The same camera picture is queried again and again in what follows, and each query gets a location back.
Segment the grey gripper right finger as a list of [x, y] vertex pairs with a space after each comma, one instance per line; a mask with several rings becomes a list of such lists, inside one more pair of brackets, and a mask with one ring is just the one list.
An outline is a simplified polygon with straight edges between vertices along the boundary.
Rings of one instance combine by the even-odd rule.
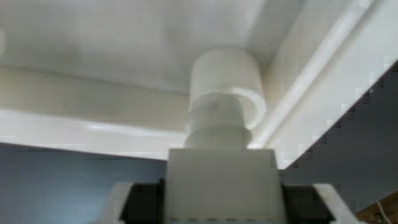
[[328, 224], [358, 224], [358, 220], [348, 209], [333, 186], [330, 184], [314, 184], [312, 187], [333, 216], [333, 220]]

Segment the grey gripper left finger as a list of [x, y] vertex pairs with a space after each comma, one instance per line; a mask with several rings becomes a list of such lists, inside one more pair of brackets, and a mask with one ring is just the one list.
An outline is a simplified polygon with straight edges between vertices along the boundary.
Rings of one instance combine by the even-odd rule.
[[97, 224], [124, 224], [120, 220], [122, 209], [126, 205], [131, 183], [117, 183], [110, 190], [108, 199], [103, 204], [97, 216]]

